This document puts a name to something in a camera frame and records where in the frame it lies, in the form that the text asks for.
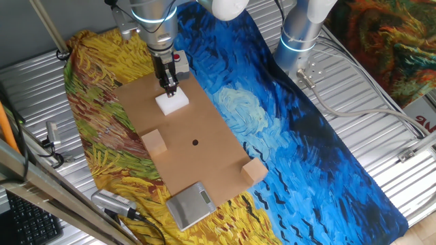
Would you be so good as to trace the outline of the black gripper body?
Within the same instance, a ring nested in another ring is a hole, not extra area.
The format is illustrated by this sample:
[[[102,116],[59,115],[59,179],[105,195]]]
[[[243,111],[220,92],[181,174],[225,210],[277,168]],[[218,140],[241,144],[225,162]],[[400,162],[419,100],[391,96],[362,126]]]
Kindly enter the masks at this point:
[[[174,56],[166,53],[161,56],[152,56],[156,78],[160,85],[177,85]]]

